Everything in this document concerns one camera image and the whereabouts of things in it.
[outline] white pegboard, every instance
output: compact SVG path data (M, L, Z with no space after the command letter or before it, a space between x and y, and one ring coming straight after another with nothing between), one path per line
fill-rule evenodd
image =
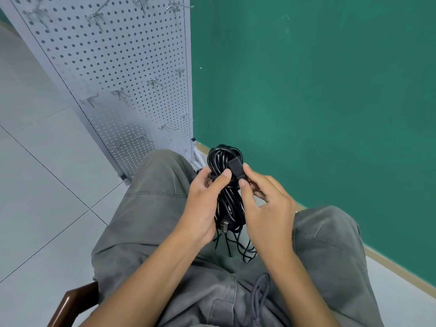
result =
M128 178L151 150L168 148L190 158L189 9L175 12L166 10L172 0L143 0L144 14L138 2L110 0L97 17L102 31L85 15L106 0L10 1ZM124 92L121 98L115 90Z

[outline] dark brown armrest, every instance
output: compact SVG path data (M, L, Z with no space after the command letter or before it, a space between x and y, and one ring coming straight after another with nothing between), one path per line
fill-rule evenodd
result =
M71 327L77 316L97 305L98 300L98 282L67 291L47 327Z

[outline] pants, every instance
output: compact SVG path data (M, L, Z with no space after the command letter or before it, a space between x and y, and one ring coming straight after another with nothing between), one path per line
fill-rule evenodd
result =
M171 233L183 213L195 176L188 161L170 150L156 150L145 156L92 251L100 302ZM333 206L300 211L295 216L294 246L321 296L343 326L383 325L368 278L360 230L354 219ZM233 303L226 308L225 302L244 301L245 292L249 293L256 278L266 271L260 257L248 264L239 257L223 258L211 243L193 261L158 325L191 326L220 321L221 325L233 326L237 320L244 325L249 321L244 317L249 314L248 305L239 307ZM218 294L214 293L216 287L212 290L213 284L226 286ZM237 291L230 291L232 287L239 287L242 293L235 295ZM215 297L224 298L224 304L217 304ZM200 303L198 308L191 316L183 317L196 302ZM265 306L282 325L292 325L273 282Z

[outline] coiled cable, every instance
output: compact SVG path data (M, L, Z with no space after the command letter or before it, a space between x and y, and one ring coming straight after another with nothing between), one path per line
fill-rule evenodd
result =
M239 158L241 163L243 163L243 155L237 148L219 145L216 148L211 149L207 159L208 166L211 170L209 178L214 181L226 168L229 168L228 162L235 158ZM241 231L245 225L245 211L238 190L238 180L236 176L232 174L230 182L218 195L217 209L215 211L217 236L213 241L216 241L216 249L219 238L224 234L229 256L232 257L229 242L236 243L238 252L243 256L243 261L248 263L256 257L257 252L254 246L250 246L251 241L248 242L247 246L244 246L239 241ZM231 232L235 239L229 239L227 232Z

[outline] fingernail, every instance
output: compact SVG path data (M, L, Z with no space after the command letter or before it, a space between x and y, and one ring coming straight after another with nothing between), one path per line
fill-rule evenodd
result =
M221 174L225 175L227 178L230 178L232 176L232 171L230 171L230 169L225 169Z

